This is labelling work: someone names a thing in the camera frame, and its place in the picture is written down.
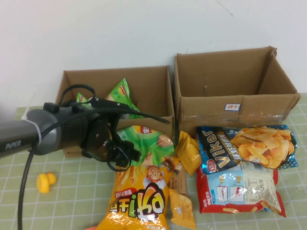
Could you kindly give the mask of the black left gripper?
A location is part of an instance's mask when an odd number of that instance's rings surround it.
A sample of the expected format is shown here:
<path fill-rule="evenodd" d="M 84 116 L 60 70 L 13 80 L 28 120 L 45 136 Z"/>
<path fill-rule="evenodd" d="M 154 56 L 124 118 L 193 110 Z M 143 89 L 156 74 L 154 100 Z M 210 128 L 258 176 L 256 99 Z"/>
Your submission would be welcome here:
<path fill-rule="evenodd" d="M 109 124 L 107 118 L 97 119 L 89 126 L 83 143 L 83 157 L 128 168 L 139 165 L 141 155 L 141 152 L 134 150 L 132 142 L 119 141 L 115 128 Z"/>

